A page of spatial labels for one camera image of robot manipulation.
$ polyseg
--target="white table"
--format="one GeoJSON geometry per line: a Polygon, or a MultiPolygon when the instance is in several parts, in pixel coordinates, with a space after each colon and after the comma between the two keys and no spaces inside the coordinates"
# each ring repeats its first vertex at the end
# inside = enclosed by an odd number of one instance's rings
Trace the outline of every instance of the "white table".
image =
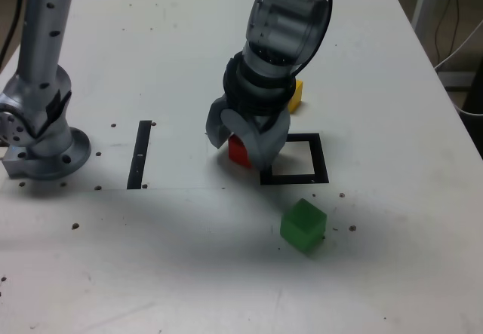
{"type": "Polygon", "coordinates": [[[398,1],[334,0],[300,74],[291,132],[321,134],[331,182],[262,187],[205,136],[252,3],[73,0],[60,64],[93,154],[23,188],[2,170],[2,334],[483,330],[483,163],[398,1]],[[328,214],[311,256],[278,233],[300,198],[328,214]]]}

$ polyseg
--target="gray robot arm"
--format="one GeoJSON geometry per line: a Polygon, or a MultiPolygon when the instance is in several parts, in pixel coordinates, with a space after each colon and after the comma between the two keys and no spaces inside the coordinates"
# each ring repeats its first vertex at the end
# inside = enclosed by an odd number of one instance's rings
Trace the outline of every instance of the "gray robot arm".
{"type": "Polygon", "coordinates": [[[214,146],[234,133],[258,170],[271,165],[287,139],[295,76],[317,52],[331,11],[332,0],[255,0],[247,42],[229,61],[225,94],[208,113],[206,131],[214,146]]]}
{"type": "Polygon", "coordinates": [[[17,71],[0,94],[0,137],[9,176],[55,179],[80,168],[88,137],[66,121],[72,95],[58,66],[71,0],[28,0],[17,71]]]}

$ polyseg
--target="black strip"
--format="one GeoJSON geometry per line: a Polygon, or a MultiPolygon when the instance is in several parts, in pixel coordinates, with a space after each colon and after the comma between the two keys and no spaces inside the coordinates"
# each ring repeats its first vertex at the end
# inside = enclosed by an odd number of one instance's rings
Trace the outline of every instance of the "black strip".
{"type": "Polygon", "coordinates": [[[309,142],[314,174],[295,174],[273,176],[272,167],[260,172],[261,185],[304,185],[329,183],[325,166],[324,152],[317,133],[288,134],[287,142],[309,142]]]}
{"type": "Polygon", "coordinates": [[[137,128],[131,169],[129,170],[128,189],[141,189],[150,133],[151,121],[140,121],[137,128]]]}

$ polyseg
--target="floor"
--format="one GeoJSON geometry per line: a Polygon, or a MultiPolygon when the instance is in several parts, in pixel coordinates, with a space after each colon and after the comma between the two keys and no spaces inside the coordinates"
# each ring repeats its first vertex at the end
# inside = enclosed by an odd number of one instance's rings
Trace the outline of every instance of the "floor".
{"type": "MultiPolygon", "coordinates": [[[[11,24],[11,19],[14,14],[15,1],[16,0],[0,0],[0,42],[2,44],[5,40],[5,36],[7,35],[9,26],[11,24]]],[[[417,0],[399,1],[406,15],[408,16],[408,19],[411,19],[417,0]]],[[[457,18],[455,2],[456,0],[452,0],[451,8],[448,10],[448,14],[443,23],[441,24],[438,34],[438,44],[440,46],[441,55],[443,57],[445,57],[448,53],[454,34],[454,26],[457,18]]],[[[466,36],[483,18],[483,0],[459,0],[459,2],[460,25],[457,31],[457,37],[455,38],[455,46],[459,46],[459,44],[466,38],[466,36]]],[[[430,30],[428,31],[427,37],[423,41],[423,47],[433,65],[435,65],[438,61],[434,42],[435,30],[442,16],[443,10],[445,9],[446,3],[447,0],[438,1],[438,7],[436,8],[436,12],[432,17],[430,30]]],[[[19,25],[15,32],[14,38],[8,49],[4,65],[20,43],[20,34],[21,25],[19,25]]],[[[462,51],[458,53],[458,55],[456,55],[447,64],[445,64],[444,70],[474,71],[478,67],[481,57],[483,57],[483,29],[480,29],[474,35],[472,40],[467,43],[465,48],[462,49],[462,51]]],[[[464,97],[462,97],[462,94],[456,94],[455,97],[459,101],[464,99],[464,97]]]]}

